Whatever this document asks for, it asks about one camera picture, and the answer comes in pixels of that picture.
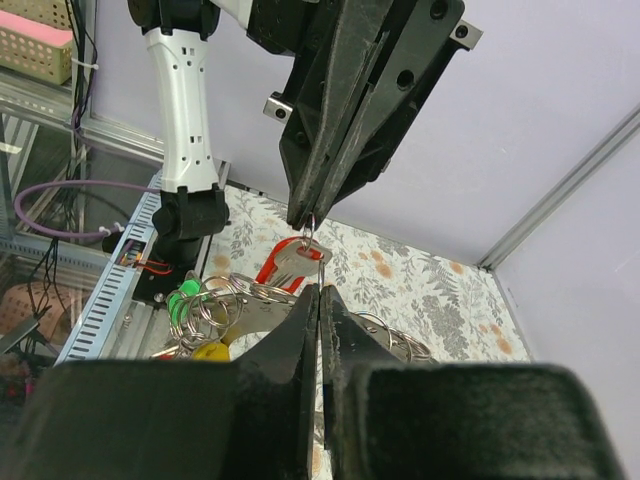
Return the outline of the key with red tag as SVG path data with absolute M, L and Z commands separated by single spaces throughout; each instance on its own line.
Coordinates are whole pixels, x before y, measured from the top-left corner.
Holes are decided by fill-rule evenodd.
M 272 249 L 255 281 L 293 294 L 305 279 L 320 273 L 333 253 L 315 239 L 315 232 L 316 218 L 311 214 L 300 236 L 285 238 Z

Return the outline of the yellow key tag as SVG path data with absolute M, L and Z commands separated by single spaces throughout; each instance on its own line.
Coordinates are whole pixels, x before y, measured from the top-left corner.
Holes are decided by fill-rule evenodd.
M 230 353 L 224 343 L 209 342 L 198 346 L 191 354 L 191 358 L 197 361 L 228 363 Z

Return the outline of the green key tag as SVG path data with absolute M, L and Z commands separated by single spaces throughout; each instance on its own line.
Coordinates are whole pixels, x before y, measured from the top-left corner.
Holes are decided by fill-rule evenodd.
M 185 320 L 189 302 L 201 291 L 202 283 L 199 279 L 186 279 L 166 300 L 167 311 L 171 325 L 178 327 Z

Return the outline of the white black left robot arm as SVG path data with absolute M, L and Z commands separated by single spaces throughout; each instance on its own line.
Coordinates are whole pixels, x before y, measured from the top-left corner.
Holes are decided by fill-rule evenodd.
M 284 125 L 287 222 L 306 240 L 336 203 L 378 179 L 453 56 L 482 37 L 461 1 L 132 1 L 128 9 L 154 63 L 164 122 L 153 254 L 176 267 L 191 264 L 229 219 L 205 87 L 222 14 L 293 60 L 265 111 Z

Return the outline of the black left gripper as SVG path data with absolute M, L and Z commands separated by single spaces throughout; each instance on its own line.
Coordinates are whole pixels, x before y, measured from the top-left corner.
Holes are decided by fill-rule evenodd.
M 257 1 L 248 36 L 294 63 L 265 113 L 279 151 L 287 222 L 322 221 L 389 163 L 452 57 L 482 30 L 461 1 Z

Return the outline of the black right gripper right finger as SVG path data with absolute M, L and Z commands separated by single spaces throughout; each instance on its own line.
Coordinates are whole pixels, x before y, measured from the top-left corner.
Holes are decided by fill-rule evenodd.
M 621 479 L 593 397 L 570 370 L 405 363 L 320 295 L 325 445 L 338 479 Z

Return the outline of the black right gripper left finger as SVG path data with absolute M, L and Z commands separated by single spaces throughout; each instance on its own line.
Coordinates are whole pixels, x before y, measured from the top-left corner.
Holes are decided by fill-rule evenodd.
M 231 362 L 68 361 L 40 380 L 5 479 L 308 479 L 320 294 Z

